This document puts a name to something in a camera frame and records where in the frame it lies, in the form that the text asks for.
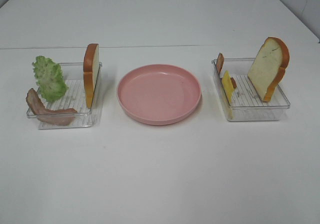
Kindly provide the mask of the bacon strip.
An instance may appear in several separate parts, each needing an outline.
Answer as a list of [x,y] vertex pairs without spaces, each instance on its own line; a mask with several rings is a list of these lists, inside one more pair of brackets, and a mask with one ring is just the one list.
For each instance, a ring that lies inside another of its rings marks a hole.
[[[220,74],[221,71],[222,71],[223,64],[224,64],[224,60],[225,60],[225,59],[224,59],[224,56],[223,56],[223,54],[220,52],[219,55],[218,55],[218,57],[217,57],[217,60],[216,60],[216,69],[217,69],[218,74]],[[237,84],[236,84],[235,79],[234,79],[233,77],[231,77],[230,80],[231,80],[231,83],[232,83],[233,88],[236,89],[236,88],[237,88]]]
[[45,108],[37,92],[31,88],[26,95],[26,103],[37,119],[56,126],[68,126],[78,112],[74,108],[51,110]]

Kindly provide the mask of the bread slice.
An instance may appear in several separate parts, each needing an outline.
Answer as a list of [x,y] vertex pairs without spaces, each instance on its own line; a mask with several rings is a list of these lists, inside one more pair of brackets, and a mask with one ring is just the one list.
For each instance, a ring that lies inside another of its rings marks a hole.
[[87,108],[92,107],[99,72],[99,44],[90,43],[83,59],[83,83]]
[[248,71],[248,78],[263,102],[269,102],[289,65],[290,53],[277,37],[268,37]]

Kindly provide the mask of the green lettuce leaf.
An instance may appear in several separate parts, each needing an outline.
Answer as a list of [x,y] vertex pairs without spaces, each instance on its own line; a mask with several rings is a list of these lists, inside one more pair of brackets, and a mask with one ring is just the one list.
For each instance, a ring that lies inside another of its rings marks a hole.
[[66,94],[68,86],[64,81],[59,63],[39,55],[35,58],[32,66],[39,93],[47,102],[55,102]]

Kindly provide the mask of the pink round plate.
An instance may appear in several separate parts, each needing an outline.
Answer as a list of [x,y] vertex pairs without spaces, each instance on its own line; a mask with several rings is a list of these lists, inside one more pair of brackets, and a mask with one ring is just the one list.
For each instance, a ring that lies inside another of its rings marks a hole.
[[148,125],[169,125],[187,118],[202,97],[198,79],[169,64],[151,64],[128,72],[118,83],[117,98],[132,119]]

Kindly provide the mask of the yellow cheese slice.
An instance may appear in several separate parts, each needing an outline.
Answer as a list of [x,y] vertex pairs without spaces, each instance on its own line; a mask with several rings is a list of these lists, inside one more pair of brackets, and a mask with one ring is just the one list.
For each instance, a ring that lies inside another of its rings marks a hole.
[[226,70],[221,79],[223,87],[223,108],[224,114],[228,121],[233,120],[232,104],[233,104],[233,92],[235,91],[232,78],[230,77],[229,72]]

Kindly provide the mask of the clear plastic tray left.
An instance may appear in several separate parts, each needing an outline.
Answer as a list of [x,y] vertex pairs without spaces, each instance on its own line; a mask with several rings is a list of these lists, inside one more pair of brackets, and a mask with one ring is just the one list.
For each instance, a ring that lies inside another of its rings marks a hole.
[[98,65],[98,75],[90,108],[86,104],[83,63],[61,62],[60,66],[68,90],[61,99],[55,102],[47,102],[44,98],[41,98],[41,101],[46,109],[55,111],[72,108],[76,110],[76,113],[36,115],[31,109],[28,109],[26,117],[31,119],[40,130],[86,128],[98,124],[103,106],[102,63]]

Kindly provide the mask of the clear plastic tray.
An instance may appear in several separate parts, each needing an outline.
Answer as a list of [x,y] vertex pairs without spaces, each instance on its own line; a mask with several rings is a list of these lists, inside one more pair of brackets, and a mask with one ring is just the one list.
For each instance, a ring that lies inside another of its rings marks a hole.
[[[254,62],[249,58],[225,58],[220,73],[217,71],[217,59],[211,61],[213,81],[223,108],[224,115],[231,122],[278,121],[291,107],[291,103],[280,86],[275,88],[271,101],[263,102],[248,78],[248,71]],[[222,84],[224,72],[234,78],[236,88],[229,102]]]
[[26,117],[31,119],[40,130],[86,128],[98,124],[103,106],[102,63],[98,65],[98,75],[90,108],[86,104],[83,63],[61,62],[60,66],[68,90],[61,99],[55,102],[47,102],[44,98],[41,98],[41,101],[46,109],[55,111],[72,108],[76,110],[76,113],[36,115],[31,109],[28,109]]

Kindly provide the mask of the clear plastic tray right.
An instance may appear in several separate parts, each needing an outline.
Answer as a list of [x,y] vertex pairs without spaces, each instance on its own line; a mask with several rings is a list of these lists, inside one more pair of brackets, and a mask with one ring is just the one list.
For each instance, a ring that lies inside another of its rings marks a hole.
[[[223,108],[224,115],[231,122],[278,121],[291,107],[291,103],[280,86],[275,88],[271,101],[263,102],[248,78],[248,71],[254,62],[249,58],[225,58],[220,73],[217,71],[217,59],[211,61],[213,81]],[[229,102],[222,84],[224,72],[234,78],[236,88]]]

